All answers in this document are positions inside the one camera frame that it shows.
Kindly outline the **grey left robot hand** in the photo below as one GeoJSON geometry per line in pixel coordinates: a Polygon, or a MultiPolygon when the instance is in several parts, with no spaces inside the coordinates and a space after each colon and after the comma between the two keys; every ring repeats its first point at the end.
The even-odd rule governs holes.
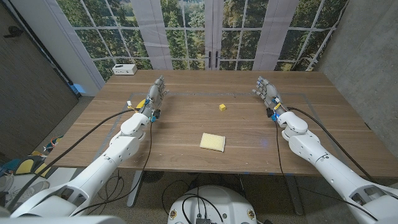
{"type": "Polygon", "coordinates": [[[149,119],[152,119],[154,113],[156,111],[160,111],[162,100],[168,92],[168,90],[165,90],[164,76],[161,75],[149,88],[149,91],[144,101],[144,105],[141,107],[139,112],[147,116],[149,119]]]}

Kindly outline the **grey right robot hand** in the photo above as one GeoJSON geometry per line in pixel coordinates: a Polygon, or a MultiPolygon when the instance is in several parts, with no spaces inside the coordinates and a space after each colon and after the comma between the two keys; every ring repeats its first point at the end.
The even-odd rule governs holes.
{"type": "Polygon", "coordinates": [[[287,112],[276,87],[264,77],[259,76],[256,88],[252,92],[264,101],[266,113],[269,118],[273,117],[277,119],[281,114],[287,112]]]}

